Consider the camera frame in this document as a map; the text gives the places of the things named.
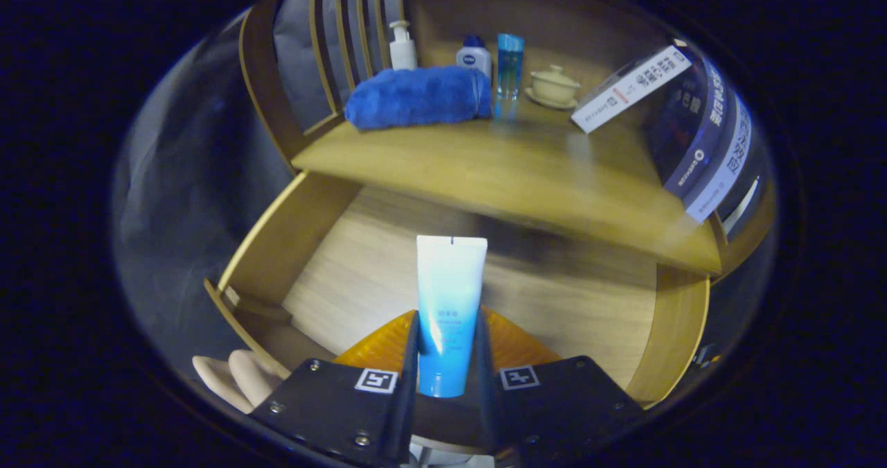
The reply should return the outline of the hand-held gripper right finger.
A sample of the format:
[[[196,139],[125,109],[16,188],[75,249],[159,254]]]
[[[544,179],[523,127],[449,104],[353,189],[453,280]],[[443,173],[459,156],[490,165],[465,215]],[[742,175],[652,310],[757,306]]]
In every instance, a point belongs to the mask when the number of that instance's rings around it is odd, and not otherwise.
[[[489,308],[478,316],[475,351],[497,467],[586,467],[645,415],[591,357],[560,357]]]

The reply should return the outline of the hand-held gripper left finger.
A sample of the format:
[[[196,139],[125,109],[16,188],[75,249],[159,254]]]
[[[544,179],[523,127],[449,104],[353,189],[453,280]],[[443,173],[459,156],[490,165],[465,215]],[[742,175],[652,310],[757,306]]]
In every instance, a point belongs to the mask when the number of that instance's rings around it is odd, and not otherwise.
[[[410,459],[419,314],[404,313],[399,370],[307,358],[250,418],[314,467],[399,467]]]

